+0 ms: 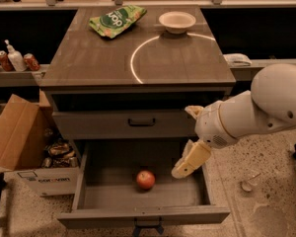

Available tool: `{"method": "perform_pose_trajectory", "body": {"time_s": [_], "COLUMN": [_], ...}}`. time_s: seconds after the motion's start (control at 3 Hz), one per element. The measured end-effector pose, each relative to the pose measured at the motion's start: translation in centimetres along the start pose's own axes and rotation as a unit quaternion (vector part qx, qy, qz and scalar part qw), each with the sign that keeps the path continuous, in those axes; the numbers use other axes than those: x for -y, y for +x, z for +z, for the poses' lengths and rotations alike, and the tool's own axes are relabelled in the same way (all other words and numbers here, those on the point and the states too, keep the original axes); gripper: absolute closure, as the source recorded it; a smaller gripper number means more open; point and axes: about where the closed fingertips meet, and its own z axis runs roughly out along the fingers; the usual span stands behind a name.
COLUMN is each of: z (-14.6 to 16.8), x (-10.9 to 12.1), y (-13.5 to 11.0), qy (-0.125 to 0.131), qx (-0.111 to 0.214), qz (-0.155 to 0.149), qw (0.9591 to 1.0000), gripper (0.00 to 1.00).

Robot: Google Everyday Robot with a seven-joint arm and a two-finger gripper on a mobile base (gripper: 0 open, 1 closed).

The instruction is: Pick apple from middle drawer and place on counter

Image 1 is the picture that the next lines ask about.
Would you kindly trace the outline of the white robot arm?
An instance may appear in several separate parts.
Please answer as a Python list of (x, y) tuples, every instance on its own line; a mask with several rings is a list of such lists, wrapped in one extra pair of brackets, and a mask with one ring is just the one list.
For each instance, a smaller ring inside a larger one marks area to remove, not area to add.
[(252, 134), (296, 128), (296, 65), (272, 64), (259, 71), (251, 89), (209, 106), (187, 106), (198, 140), (188, 141), (172, 176), (182, 179), (203, 165), (213, 148)]

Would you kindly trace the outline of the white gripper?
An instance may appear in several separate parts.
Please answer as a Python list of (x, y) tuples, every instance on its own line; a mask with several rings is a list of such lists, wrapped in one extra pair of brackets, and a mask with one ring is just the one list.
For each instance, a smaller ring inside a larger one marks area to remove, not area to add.
[(189, 140), (186, 143), (182, 157), (171, 172), (174, 178), (185, 178), (201, 167), (211, 156), (210, 147), (221, 149), (238, 142), (238, 139), (230, 135), (223, 125), (220, 117), (222, 104), (222, 101), (217, 101), (205, 108), (185, 107), (185, 111), (196, 119), (194, 130), (202, 141)]

